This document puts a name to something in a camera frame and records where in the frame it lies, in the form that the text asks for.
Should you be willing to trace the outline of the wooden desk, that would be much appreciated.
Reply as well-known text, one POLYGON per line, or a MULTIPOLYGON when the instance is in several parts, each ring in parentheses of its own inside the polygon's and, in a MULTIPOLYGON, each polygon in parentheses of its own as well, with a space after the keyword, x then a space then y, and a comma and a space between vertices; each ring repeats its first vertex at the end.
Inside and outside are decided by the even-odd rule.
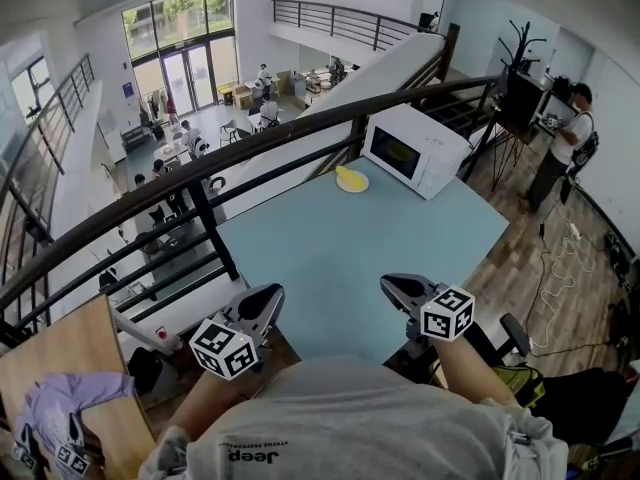
MULTIPOLYGON (((166 355, 168 343, 96 297, 0 357, 0 399, 10 428, 27 392, 48 374, 127 373, 117 331, 122 330, 166 355)), ((136 395, 120 397, 81 412, 83 423, 100 439, 107 480, 135 480, 155 447, 148 419, 136 395)))

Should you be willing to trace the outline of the black curved railing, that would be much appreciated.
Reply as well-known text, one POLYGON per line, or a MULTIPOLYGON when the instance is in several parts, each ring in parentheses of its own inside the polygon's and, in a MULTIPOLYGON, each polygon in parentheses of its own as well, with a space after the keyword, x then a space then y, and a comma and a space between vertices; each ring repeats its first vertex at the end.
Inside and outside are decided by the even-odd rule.
MULTIPOLYGON (((125 195, 123 198, 93 214, 65 233, 61 238, 57 239, 52 245, 45 249, 43 253, 28 263, 24 269, 19 271, 9 283, 0 289, 0 310, 7 309, 12 303, 19 300, 29 287, 35 285, 37 281, 44 278, 76 253, 124 221, 135 217, 137 214, 145 211, 173 192, 184 188, 199 187, 201 180, 206 177, 348 121, 362 124, 370 115, 399 104, 419 102, 431 96, 449 94, 469 88, 490 87, 494 85, 497 80, 498 78, 496 76, 488 76, 450 81, 359 100, 287 122, 192 161, 169 173, 162 179, 125 195)), ((338 142, 317 149, 306 155, 298 156, 282 167, 273 168, 267 171, 267 173, 244 182, 240 186, 212 200, 207 199, 204 203, 198 204, 194 210, 186 212, 183 216, 159 227, 145 237, 134 240, 97 265, 88 268, 58 291, 54 292, 53 295, 46 298, 16 324, 11 325, 5 321, 0 321, 0 342, 11 348, 25 342, 30 338, 30 335, 25 332, 27 326, 37 320, 41 314, 49 310, 53 304, 78 289, 102 271, 108 269, 112 264, 142 248, 142 246, 146 245, 149 241, 197 216, 202 209, 211 211, 213 208, 239 197, 279 176, 334 152, 361 145, 363 141, 364 133, 362 131, 350 132, 345 138, 338 142)))

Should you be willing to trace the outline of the light blue table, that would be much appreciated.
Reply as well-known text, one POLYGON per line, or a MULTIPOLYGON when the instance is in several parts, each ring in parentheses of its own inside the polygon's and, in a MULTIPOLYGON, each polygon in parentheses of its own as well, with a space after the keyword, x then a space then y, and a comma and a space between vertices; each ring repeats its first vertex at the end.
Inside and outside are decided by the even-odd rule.
POLYGON ((380 278, 409 273, 462 285, 508 225, 460 180, 426 200, 365 158, 354 168, 369 181, 362 193, 343 191, 326 174, 219 229, 250 285, 284 288, 277 325, 304 360, 385 362, 405 343, 407 319, 380 278))

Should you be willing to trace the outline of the black cabinet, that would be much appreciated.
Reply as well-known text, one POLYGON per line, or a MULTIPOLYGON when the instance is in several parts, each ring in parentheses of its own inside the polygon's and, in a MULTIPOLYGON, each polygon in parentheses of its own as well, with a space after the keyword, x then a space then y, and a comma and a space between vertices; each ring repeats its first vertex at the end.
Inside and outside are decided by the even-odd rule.
POLYGON ((545 88, 528 75, 510 72, 501 103, 504 118, 519 131, 526 131, 539 109, 545 88))

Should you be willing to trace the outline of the yellow-green bag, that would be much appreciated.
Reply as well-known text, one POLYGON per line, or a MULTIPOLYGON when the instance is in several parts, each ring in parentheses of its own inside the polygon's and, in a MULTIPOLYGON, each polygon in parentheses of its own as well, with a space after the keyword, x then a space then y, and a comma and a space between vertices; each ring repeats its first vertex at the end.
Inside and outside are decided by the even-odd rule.
POLYGON ((522 407, 534 408, 545 395, 544 377, 535 368, 522 365, 494 366, 493 371, 522 407))

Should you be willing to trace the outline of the grey trash bin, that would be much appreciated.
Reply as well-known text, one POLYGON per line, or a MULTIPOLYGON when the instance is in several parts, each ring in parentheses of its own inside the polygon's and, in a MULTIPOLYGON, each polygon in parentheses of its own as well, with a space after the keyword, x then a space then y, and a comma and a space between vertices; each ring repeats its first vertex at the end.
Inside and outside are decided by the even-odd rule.
POLYGON ((134 379, 135 389, 139 394, 146 394, 153 390, 161 373, 164 363, 154 351, 138 347, 127 362, 130 376, 134 379))

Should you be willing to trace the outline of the black balcony railing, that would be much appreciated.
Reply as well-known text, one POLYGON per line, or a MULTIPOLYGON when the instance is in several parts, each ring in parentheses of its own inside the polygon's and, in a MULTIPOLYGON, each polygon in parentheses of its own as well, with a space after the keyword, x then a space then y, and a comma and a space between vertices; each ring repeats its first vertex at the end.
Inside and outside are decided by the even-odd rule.
POLYGON ((23 218, 24 230, 38 242, 51 239, 51 215, 62 161, 76 131, 76 121, 95 81, 84 55, 28 125, 24 137, 8 146, 8 163, 0 168, 0 208, 7 196, 23 218))
POLYGON ((369 11, 300 0, 272 0, 275 23, 355 41, 372 51, 386 52, 413 33, 437 32, 369 11))

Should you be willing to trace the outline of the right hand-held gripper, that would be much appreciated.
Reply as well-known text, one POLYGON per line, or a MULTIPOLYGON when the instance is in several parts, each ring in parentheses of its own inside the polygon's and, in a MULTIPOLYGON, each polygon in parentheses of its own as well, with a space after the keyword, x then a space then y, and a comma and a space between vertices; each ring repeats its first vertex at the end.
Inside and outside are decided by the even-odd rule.
POLYGON ((408 313, 407 337, 417 345, 427 339, 454 341, 474 322, 474 296, 456 285, 407 273, 385 274, 380 284, 390 303, 408 313))

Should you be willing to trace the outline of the white microwave oven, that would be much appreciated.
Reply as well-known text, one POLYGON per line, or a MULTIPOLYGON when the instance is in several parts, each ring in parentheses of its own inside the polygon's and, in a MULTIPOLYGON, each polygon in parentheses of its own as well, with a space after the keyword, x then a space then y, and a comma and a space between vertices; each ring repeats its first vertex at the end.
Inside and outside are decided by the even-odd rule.
POLYGON ((363 154, 425 200, 453 178, 471 151, 466 139, 407 104, 369 118, 363 154))

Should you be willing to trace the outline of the black coat rack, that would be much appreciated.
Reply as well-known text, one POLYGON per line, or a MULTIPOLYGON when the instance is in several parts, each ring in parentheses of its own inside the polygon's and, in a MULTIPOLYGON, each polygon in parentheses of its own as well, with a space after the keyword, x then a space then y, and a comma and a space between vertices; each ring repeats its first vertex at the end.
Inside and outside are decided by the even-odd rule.
POLYGON ((539 59, 532 59, 526 56, 529 51, 529 46, 533 43, 546 43, 546 38, 529 38, 529 31, 531 28, 531 22, 528 21, 523 27, 518 27, 512 20, 509 21, 511 27, 516 31, 518 36, 518 43, 515 52, 507 46, 502 38, 499 38, 499 43, 509 54, 510 60, 501 60, 503 63, 503 70, 499 77, 498 90, 500 96, 498 98, 499 108, 503 114, 510 111, 515 102, 515 98, 518 95, 518 89, 516 81, 518 75, 529 75, 529 69, 533 63, 539 62, 539 59))

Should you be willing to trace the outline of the glass entrance doors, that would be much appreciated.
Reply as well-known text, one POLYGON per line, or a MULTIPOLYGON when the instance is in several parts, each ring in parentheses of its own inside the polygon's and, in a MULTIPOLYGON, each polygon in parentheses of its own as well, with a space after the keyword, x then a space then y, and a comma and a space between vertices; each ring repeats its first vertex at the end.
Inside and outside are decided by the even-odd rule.
POLYGON ((152 0, 121 20, 141 105, 152 118, 220 104, 239 81, 234 0, 152 0))

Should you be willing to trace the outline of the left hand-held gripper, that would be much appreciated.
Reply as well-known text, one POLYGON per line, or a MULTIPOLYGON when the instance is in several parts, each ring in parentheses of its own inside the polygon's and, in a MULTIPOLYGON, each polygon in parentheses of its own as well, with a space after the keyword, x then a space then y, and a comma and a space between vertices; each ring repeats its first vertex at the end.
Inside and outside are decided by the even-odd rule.
POLYGON ((198 364, 226 381, 249 370, 259 372, 271 354, 267 335, 284 301, 284 288, 277 283, 236 295, 224 310, 205 319, 190 339, 198 364))

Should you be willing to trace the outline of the white framed panel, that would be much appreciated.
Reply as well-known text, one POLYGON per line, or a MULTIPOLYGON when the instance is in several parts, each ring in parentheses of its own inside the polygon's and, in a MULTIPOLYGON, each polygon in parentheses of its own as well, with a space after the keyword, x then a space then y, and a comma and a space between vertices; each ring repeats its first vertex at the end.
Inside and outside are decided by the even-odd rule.
POLYGON ((545 91, 538 116, 543 121, 555 119, 559 124, 568 124, 577 114, 574 107, 557 96, 551 89, 545 91))

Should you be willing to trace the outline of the person's right forearm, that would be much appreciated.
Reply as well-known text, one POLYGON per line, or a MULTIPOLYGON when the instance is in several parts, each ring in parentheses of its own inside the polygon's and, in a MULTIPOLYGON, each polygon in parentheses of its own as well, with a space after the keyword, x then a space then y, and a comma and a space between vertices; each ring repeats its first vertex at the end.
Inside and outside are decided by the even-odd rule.
POLYGON ((473 403, 492 400, 505 406, 518 406, 511 390, 464 337, 454 341, 435 340, 433 345, 450 391, 473 403))

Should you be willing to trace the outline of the black office chair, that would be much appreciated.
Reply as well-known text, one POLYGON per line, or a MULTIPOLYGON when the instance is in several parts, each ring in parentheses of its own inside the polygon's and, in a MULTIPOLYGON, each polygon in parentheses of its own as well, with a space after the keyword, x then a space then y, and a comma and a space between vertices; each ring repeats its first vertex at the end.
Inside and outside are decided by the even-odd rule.
MULTIPOLYGON (((467 332, 467 337, 492 368, 508 366, 504 357, 512 351, 521 357, 530 351, 529 336, 512 314, 503 315, 500 323, 507 340, 499 347, 492 344, 480 327, 467 332)), ((601 368, 543 377, 545 395, 534 408, 528 408, 531 414, 550 421, 554 435, 568 445, 605 444, 623 415, 631 396, 631 383, 620 373, 601 368)))

